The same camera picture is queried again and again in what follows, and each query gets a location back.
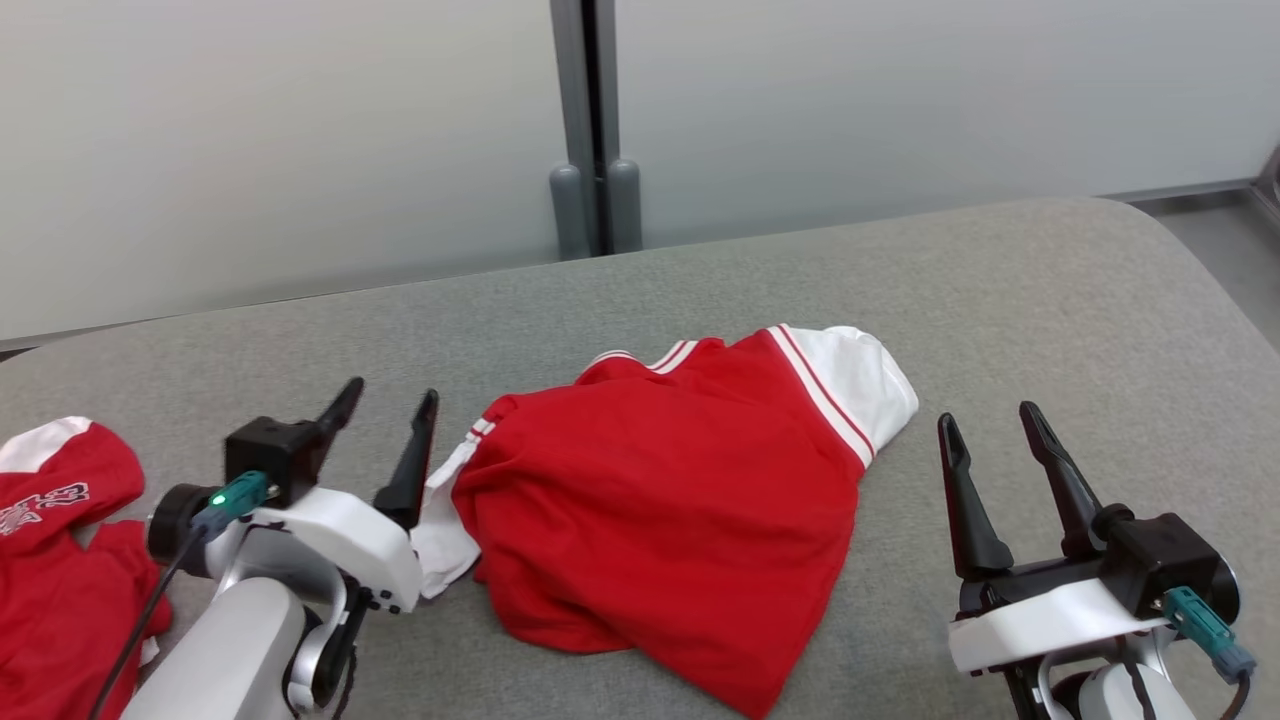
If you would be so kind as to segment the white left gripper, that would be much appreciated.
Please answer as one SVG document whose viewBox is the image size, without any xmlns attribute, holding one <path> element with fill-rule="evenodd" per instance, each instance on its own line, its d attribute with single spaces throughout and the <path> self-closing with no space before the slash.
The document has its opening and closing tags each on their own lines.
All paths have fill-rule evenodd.
<svg viewBox="0 0 1280 720">
<path fill-rule="evenodd" d="M 352 377 L 316 419 L 317 471 L 355 415 L 364 387 L 362 377 Z M 351 493 L 317 487 L 287 509 L 259 509 L 253 520 L 280 523 L 283 530 L 370 589 L 384 609 L 412 612 L 422 570 L 410 530 L 420 523 L 438 409 L 439 393 L 428 389 L 411 419 L 396 470 L 375 493 L 374 506 Z"/>
</svg>

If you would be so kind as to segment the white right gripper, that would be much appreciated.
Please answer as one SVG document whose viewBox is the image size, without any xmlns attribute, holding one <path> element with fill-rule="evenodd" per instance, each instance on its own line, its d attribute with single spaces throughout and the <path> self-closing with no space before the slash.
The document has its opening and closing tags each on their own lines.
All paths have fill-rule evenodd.
<svg viewBox="0 0 1280 720">
<path fill-rule="evenodd" d="M 1092 530 L 1100 501 L 1039 406 L 1021 401 L 1019 418 L 1050 483 L 1065 559 L 1018 566 L 972 479 L 972 455 L 957 421 L 950 413 L 937 420 L 954 569 L 961 580 L 947 642 L 960 673 L 995 670 L 1167 625 L 1158 616 L 1134 616 L 1101 582 L 1106 544 Z"/>
</svg>

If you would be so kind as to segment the red shirt with logo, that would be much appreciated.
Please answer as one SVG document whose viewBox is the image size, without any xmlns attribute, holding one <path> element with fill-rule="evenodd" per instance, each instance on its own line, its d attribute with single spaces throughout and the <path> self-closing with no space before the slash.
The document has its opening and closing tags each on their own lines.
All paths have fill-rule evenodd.
<svg viewBox="0 0 1280 720">
<path fill-rule="evenodd" d="M 132 448 L 83 416 L 0 445 L 0 720 L 87 720 L 161 575 Z"/>
</svg>

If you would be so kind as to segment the red white-sleeved t-shirt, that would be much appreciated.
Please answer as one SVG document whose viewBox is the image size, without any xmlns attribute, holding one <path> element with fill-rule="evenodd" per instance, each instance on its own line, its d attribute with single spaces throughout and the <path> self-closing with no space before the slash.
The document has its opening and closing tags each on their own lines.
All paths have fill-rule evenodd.
<svg viewBox="0 0 1280 720">
<path fill-rule="evenodd" d="M 919 406 L 850 325 L 602 354 L 497 398 L 430 474 L 420 594 L 471 571 L 515 638 L 640 650 L 765 720 L 844 569 L 860 480 Z"/>
</svg>

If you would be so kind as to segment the frosted white partition panel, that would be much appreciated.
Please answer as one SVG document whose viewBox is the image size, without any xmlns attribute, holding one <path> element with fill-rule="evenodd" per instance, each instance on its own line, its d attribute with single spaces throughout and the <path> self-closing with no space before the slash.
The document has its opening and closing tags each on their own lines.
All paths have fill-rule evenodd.
<svg viewBox="0 0 1280 720">
<path fill-rule="evenodd" d="M 603 0 L 646 247 L 1256 178 L 1280 0 Z"/>
<path fill-rule="evenodd" d="M 549 0 L 0 0 L 0 342 L 553 263 Z"/>
</svg>

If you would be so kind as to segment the grey partition post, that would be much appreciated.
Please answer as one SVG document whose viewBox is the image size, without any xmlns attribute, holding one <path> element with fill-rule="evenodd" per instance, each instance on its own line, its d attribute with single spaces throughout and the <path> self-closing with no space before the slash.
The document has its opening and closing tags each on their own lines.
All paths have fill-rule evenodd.
<svg viewBox="0 0 1280 720">
<path fill-rule="evenodd" d="M 550 0 L 567 159 L 550 172 L 559 256 L 643 250 L 641 176 L 621 147 L 617 0 Z"/>
</svg>

